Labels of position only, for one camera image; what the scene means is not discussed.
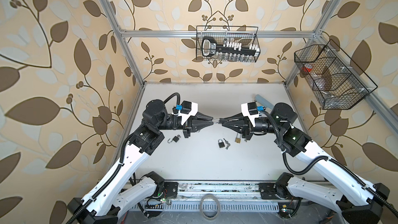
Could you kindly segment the brass padlock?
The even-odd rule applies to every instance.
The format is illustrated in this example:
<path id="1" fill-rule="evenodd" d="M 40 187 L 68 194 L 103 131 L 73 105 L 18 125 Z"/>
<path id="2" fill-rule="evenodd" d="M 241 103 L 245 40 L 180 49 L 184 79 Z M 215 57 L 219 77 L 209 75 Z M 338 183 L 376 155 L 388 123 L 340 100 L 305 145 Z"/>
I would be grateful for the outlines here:
<path id="1" fill-rule="evenodd" d="M 240 133 L 238 133 L 238 134 L 236 135 L 235 143 L 237 143 L 237 144 L 240 144 L 240 143 L 241 143 L 241 134 L 240 134 Z"/>

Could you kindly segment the black padlock with keys middle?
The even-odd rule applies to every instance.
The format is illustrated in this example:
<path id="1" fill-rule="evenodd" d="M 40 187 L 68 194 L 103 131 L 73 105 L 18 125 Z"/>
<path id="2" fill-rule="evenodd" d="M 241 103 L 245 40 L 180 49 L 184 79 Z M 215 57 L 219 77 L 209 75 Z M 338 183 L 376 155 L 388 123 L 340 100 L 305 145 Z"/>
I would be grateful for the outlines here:
<path id="1" fill-rule="evenodd" d="M 231 144 L 226 139 L 219 139 L 218 146 L 220 149 L 225 148 L 226 150 L 228 150 Z"/>

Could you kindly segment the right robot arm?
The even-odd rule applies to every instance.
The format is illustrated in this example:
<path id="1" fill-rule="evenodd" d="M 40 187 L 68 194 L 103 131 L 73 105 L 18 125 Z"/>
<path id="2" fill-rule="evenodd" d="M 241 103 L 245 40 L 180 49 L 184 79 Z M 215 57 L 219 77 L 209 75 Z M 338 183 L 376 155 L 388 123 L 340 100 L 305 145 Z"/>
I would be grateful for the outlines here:
<path id="1" fill-rule="evenodd" d="M 293 125 L 296 119 L 296 112 L 286 103 L 277 103 L 267 112 L 251 102 L 219 123 L 248 140 L 255 134 L 275 134 L 288 170 L 275 182 L 280 198 L 310 200 L 342 215 L 349 224 L 377 224 L 384 208 L 397 216 L 398 211 L 387 201 L 390 190 L 385 185 L 372 184 L 338 162 Z"/>

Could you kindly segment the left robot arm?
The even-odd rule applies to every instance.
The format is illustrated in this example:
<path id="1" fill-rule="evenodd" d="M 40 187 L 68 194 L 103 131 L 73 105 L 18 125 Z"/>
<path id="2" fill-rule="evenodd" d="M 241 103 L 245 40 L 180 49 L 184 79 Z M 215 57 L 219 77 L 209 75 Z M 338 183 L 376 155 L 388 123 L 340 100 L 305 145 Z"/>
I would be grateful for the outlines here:
<path id="1" fill-rule="evenodd" d="M 181 101 L 179 93 L 152 100 L 139 127 L 122 143 L 120 157 L 100 182 L 83 198 L 68 204 L 69 224 L 116 224 L 126 212 L 149 197 L 163 197 L 164 178 L 155 172 L 123 190 L 135 171 L 164 140 L 164 130 L 182 130 L 184 137 L 213 125 L 213 118 L 198 111 L 198 104 Z"/>

